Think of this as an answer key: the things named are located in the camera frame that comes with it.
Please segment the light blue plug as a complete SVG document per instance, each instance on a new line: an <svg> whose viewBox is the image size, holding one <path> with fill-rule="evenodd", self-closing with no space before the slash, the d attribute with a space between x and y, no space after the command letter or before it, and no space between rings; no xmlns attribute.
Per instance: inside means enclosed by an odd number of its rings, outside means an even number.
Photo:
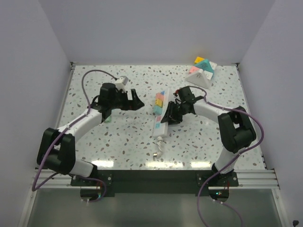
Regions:
<svg viewBox="0 0 303 227"><path fill-rule="evenodd" d="M155 115L162 115L162 107L155 105L153 107L153 113Z"/></svg>

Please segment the green plug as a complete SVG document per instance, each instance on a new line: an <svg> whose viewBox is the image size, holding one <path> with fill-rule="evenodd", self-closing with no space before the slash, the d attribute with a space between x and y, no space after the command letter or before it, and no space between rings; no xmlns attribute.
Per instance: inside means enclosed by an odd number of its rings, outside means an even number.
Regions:
<svg viewBox="0 0 303 227"><path fill-rule="evenodd" d="M104 120L104 123L110 123L112 121L112 117L109 116Z"/></svg>

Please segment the teal triangular socket adapter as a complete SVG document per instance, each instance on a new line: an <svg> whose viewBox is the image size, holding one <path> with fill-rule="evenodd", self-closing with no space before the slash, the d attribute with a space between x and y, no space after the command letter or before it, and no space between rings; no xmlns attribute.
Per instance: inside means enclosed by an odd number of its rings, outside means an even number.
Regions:
<svg viewBox="0 0 303 227"><path fill-rule="evenodd" d="M212 68L210 61L208 59L204 59L194 65L197 68L200 68L204 71L214 73L214 69Z"/></svg>

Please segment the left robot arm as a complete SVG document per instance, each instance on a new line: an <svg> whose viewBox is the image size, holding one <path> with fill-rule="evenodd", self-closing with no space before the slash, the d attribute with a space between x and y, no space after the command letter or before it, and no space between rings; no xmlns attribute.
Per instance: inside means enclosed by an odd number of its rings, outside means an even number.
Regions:
<svg viewBox="0 0 303 227"><path fill-rule="evenodd" d="M132 98L127 92L118 89L113 83L104 83L99 95L94 97L88 109L72 122L58 129L44 131L37 164L63 175L78 175L86 185L98 181L98 168L95 164L76 158L76 142L94 127L103 123L114 109L136 111L144 107L135 89Z"/></svg>

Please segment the salmon pink plug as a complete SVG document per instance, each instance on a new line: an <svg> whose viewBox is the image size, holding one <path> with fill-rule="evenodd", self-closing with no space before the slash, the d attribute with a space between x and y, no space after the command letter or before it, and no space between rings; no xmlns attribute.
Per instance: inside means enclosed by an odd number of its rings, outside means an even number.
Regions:
<svg viewBox="0 0 303 227"><path fill-rule="evenodd" d="M165 96L162 93L157 93L156 94L156 99L159 99L161 101L164 101Z"/></svg>

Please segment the white power strip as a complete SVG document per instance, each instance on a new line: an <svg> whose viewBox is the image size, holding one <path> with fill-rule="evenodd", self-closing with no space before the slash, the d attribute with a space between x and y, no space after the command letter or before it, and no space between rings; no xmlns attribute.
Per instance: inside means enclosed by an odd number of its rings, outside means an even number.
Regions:
<svg viewBox="0 0 303 227"><path fill-rule="evenodd" d="M172 101L172 90L167 88L158 92L155 96L155 105L153 113L155 114L155 122L153 128L153 137L166 137L168 133L168 122L161 122L168 108L169 101Z"/></svg>

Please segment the yellow plug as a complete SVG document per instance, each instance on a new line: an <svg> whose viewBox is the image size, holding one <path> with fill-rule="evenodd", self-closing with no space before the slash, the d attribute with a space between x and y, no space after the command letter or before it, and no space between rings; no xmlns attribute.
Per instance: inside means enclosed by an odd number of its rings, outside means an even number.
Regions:
<svg viewBox="0 0 303 227"><path fill-rule="evenodd" d="M163 107L163 101L161 99L156 99L155 100L155 105L162 108Z"/></svg>

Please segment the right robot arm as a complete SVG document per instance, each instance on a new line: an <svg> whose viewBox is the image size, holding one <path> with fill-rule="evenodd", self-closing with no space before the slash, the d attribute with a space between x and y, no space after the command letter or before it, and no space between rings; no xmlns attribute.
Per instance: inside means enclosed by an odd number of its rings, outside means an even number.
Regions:
<svg viewBox="0 0 303 227"><path fill-rule="evenodd" d="M212 166L211 181L221 186L228 180L227 174L234 170L240 152L256 140L256 132L245 108L217 106L207 101L207 93L195 96L191 88L186 86L176 90L173 94L175 100L170 98L163 104L160 123L166 126L180 124L184 115L194 114L218 124L223 149Z"/></svg>

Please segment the white triangular socket adapter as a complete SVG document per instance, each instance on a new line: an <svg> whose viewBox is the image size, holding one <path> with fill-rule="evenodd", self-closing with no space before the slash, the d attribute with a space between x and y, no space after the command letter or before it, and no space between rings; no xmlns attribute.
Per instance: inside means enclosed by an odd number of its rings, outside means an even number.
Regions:
<svg viewBox="0 0 303 227"><path fill-rule="evenodd" d="M204 71L203 69L196 70L185 77L187 82L190 82L194 85L209 88L211 85L211 79L213 73Z"/></svg>

